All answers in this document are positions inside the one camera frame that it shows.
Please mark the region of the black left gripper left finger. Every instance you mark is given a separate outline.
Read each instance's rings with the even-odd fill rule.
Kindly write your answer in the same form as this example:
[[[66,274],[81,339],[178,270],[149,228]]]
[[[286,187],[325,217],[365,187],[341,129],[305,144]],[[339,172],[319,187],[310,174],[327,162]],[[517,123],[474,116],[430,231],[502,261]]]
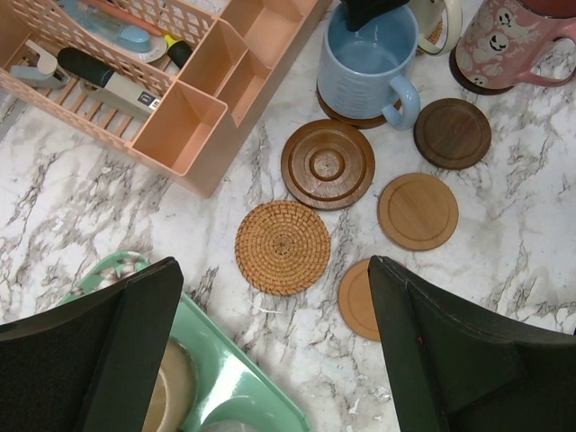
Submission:
[[[184,278],[167,257],[1,327],[3,431],[140,431]]]

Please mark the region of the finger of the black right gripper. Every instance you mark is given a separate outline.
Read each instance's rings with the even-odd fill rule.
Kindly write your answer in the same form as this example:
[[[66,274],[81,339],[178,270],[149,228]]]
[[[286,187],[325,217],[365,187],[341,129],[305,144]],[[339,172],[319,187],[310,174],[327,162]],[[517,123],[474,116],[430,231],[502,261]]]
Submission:
[[[342,0],[346,28],[360,30],[373,18],[406,5],[409,0]]]

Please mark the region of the light orange wooden coaster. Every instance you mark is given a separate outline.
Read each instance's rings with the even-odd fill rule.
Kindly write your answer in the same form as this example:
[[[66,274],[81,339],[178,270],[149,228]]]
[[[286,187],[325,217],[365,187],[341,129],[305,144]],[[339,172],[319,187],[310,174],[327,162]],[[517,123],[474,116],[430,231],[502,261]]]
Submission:
[[[353,264],[338,289],[338,307],[344,322],[362,338],[380,342],[368,277],[369,259]]]

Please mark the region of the grooved brown wooden coaster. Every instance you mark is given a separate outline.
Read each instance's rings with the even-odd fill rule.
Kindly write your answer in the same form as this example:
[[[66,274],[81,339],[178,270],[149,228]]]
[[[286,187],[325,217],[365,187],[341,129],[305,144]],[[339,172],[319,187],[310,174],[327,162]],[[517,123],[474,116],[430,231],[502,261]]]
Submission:
[[[311,121],[286,141],[281,173],[289,193],[320,211],[353,205],[368,191],[375,173],[373,148],[365,135],[341,121]]]

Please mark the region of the light blue mug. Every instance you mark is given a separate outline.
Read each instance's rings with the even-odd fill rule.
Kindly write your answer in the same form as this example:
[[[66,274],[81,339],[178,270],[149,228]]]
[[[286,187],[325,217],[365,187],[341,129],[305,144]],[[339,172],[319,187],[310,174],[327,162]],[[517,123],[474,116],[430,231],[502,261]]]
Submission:
[[[393,128],[412,128],[421,109],[409,78],[419,27],[406,6],[349,31],[338,5],[322,38],[317,89],[337,113],[353,119],[383,115]]]

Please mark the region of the green floral mug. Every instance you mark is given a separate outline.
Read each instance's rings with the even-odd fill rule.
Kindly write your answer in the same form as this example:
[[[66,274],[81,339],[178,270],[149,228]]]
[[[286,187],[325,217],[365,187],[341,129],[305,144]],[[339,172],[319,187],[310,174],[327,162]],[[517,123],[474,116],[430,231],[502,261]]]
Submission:
[[[418,22],[418,53],[441,56],[455,47],[463,26],[459,0],[412,0],[408,7]]]

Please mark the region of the dark walnut coaster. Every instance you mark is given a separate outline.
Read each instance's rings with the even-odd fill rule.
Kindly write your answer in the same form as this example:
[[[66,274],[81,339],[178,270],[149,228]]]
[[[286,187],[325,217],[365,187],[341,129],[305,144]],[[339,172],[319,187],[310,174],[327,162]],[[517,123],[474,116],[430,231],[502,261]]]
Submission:
[[[456,63],[455,49],[450,52],[449,55],[449,68],[454,80],[464,89],[475,93],[477,95],[501,95],[513,88],[513,86],[505,87],[502,89],[489,89],[484,88],[479,85],[474,84],[472,81],[467,79],[461,72]]]
[[[419,114],[413,137],[420,155],[435,167],[463,170],[480,162],[491,147],[491,126],[474,104],[444,98]]]

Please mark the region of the pink red mug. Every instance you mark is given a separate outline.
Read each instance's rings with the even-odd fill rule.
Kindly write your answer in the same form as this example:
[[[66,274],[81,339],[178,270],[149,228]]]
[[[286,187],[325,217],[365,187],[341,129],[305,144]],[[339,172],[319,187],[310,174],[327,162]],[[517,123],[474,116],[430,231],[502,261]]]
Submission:
[[[464,76],[481,87],[559,87],[575,73],[557,79],[532,68],[560,40],[575,40],[573,1],[484,1],[453,50]]]

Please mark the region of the woven rattan coaster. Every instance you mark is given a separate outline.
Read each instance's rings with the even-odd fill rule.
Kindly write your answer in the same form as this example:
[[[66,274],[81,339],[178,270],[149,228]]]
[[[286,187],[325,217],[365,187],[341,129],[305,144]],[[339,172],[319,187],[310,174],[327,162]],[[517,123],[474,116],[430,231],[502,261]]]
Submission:
[[[245,279],[263,293],[293,295],[325,273],[330,235],[321,217],[293,201],[262,203],[238,226],[235,258]]]

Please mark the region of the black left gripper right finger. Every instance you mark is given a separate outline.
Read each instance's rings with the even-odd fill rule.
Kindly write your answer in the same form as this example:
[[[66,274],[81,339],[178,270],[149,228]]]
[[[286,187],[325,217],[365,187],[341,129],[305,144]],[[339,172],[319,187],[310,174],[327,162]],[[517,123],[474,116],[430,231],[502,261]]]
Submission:
[[[401,430],[574,430],[574,336],[487,310],[387,256],[368,276]]]

